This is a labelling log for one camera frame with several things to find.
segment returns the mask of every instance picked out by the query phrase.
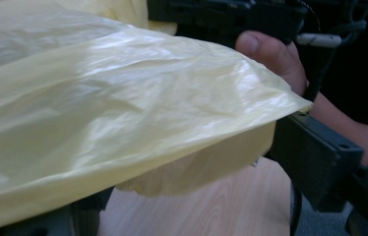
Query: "cable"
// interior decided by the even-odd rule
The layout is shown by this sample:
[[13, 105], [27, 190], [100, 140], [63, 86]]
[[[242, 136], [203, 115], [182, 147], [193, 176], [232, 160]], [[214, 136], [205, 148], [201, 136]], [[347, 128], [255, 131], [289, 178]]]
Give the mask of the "cable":
[[326, 50], [326, 52], [328, 53], [327, 57], [325, 57], [325, 59], [322, 59], [324, 56], [321, 53], [318, 53], [319, 55], [317, 58], [320, 58], [321, 65], [318, 65], [318, 69], [316, 69], [314, 73], [309, 76], [309, 86], [307, 87], [303, 95], [305, 99], [310, 101], [314, 101], [316, 99], [316, 96], [322, 86], [323, 78], [328, 72], [337, 51], [335, 48], [320, 48], [320, 52], [324, 52], [324, 50]]
[[301, 210], [303, 207], [303, 195], [297, 187], [295, 187], [293, 184], [291, 184], [291, 186], [293, 190], [294, 204], [291, 215], [289, 235], [294, 236], [295, 231], [297, 230], [298, 222], [300, 221]]

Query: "white crumpled material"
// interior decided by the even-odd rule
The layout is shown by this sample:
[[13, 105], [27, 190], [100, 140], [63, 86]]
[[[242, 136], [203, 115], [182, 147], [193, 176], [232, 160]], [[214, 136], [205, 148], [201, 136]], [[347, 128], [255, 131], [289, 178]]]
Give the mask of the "white crumpled material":
[[61, 1], [0, 1], [0, 226], [111, 186], [188, 193], [311, 105], [232, 49]]

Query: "plastic sheet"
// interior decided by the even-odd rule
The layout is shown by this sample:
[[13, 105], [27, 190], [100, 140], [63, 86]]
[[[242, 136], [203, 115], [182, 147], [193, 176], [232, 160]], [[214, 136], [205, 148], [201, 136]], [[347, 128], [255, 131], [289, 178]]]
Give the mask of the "plastic sheet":
[[0, 226], [114, 185], [192, 191], [254, 161], [275, 120], [310, 105], [229, 48], [0, 1]]

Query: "black device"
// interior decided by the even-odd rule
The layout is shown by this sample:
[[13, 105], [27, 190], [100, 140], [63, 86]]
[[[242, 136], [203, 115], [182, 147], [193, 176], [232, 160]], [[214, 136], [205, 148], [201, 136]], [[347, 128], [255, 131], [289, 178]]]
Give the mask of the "black device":
[[149, 19], [178, 24], [177, 35], [233, 47], [244, 30], [258, 30], [288, 44], [308, 9], [297, 0], [148, 0]]
[[[300, 0], [147, 1], [150, 20], [177, 23], [176, 35], [232, 48], [237, 35], [244, 30], [261, 31], [285, 44], [297, 41], [310, 11]], [[320, 53], [316, 56], [319, 63], [308, 75], [310, 86], [304, 95], [309, 100], [314, 100], [320, 90], [336, 47], [352, 43], [366, 28], [367, 1], [334, 0], [333, 4], [334, 12], [341, 12], [339, 16], [334, 15], [335, 26], [321, 34], [317, 21], [318, 34], [314, 34], [311, 41], [319, 36], [331, 39], [336, 35], [338, 43], [329, 49], [320, 44]], [[358, 21], [353, 16], [355, 8], [363, 12]], [[360, 165], [363, 151], [308, 114], [295, 113], [276, 122], [275, 139], [267, 157], [278, 162], [288, 174], [297, 192], [296, 199], [301, 200], [304, 195], [313, 209], [320, 212], [340, 212], [345, 203], [350, 202], [354, 210], [345, 223], [346, 230], [351, 235], [368, 235], [368, 167]], [[291, 227], [293, 235], [296, 222], [292, 222]]]

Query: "hand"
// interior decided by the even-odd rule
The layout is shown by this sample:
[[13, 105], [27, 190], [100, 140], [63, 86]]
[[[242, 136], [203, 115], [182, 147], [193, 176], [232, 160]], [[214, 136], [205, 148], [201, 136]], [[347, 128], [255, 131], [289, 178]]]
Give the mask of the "hand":
[[238, 36], [235, 49], [264, 64], [269, 70], [281, 76], [295, 93], [303, 95], [308, 82], [293, 42], [287, 46], [264, 33], [244, 31]]

